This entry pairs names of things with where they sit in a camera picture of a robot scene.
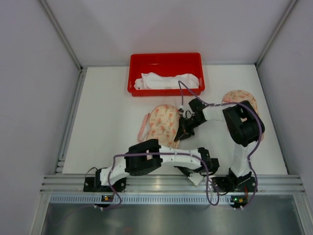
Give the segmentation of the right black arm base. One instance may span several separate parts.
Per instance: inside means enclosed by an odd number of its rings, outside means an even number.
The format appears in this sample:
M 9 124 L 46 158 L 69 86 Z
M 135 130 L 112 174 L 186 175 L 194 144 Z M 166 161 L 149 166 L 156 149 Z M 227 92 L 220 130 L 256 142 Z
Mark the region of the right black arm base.
M 256 180 L 254 177 L 214 177 L 213 184 L 219 192 L 254 192 Z

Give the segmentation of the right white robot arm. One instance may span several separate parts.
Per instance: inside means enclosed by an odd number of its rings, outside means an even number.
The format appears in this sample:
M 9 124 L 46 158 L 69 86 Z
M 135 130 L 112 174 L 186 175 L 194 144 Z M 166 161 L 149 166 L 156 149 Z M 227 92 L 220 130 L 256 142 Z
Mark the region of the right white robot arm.
M 206 104 L 195 98 L 189 102 L 191 117 L 181 116 L 175 141 L 188 139 L 194 129 L 207 121 L 222 121 L 235 142 L 233 164 L 225 177 L 227 186 L 243 187 L 250 181 L 251 155 L 258 148 L 265 126 L 248 100 L 224 104 Z

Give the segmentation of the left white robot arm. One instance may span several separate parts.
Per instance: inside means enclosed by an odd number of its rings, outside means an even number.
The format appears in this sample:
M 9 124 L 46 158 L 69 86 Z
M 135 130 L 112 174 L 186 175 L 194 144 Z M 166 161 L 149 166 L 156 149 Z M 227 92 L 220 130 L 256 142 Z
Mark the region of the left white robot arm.
M 217 158 L 211 158 L 203 147 L 193 150 L 174 149 L 151 139 L 133 145 L 125 154 L 113 157 L 111 167 L 96 170 L 96 187 L 108 187 L 127 176 L 148 175 L 162 166 L 178 168 L 195 186 L 203 177 L 215 173 L 220 167 Z

